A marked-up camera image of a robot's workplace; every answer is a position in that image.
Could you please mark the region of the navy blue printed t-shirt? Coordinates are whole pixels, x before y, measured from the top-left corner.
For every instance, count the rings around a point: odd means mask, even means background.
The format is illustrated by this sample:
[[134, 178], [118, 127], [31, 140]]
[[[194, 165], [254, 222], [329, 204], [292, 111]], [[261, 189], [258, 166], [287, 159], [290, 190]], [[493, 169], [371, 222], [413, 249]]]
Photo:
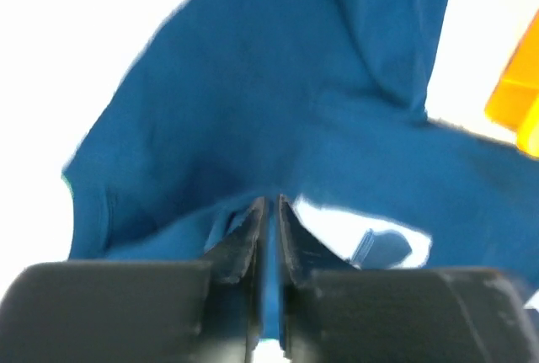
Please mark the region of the navy blue printed t-shirt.
[[448, 0], [189, 0], [64, 169], [71, 259], [196, 259], [254, 199], [385, 217], [538, 287], [538, 164], [427, 120]]

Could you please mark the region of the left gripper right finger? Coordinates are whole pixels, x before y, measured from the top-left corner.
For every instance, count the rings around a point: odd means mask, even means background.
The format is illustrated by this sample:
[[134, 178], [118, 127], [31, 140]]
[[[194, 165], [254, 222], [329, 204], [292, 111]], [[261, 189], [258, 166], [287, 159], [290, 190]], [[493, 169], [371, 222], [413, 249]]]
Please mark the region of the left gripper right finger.
[[282, 342], [293, 362], [535, 362], [538, 331], [492, 269], [358, 270], [278, 200]]

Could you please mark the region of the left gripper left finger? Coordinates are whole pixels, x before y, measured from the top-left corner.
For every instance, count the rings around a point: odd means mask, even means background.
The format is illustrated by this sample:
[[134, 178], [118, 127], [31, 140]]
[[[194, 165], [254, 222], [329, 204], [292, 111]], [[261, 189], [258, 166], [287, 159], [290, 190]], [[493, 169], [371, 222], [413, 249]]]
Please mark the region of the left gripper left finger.
[[250, 361], [266, 215], [257, 199], [239, 228], [188, 262], [30, 266], [1, 304], [2, 361]]

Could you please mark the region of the yellow plastic bin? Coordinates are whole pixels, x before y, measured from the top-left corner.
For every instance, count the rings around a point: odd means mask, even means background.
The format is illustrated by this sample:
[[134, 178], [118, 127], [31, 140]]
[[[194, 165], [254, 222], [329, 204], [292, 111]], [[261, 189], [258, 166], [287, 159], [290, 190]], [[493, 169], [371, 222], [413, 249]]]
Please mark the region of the yellow plastic bin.
[[485, 105], [493, 123], [515, 133], [516, 147], [538, 157], [538, 17], [530, 22]]

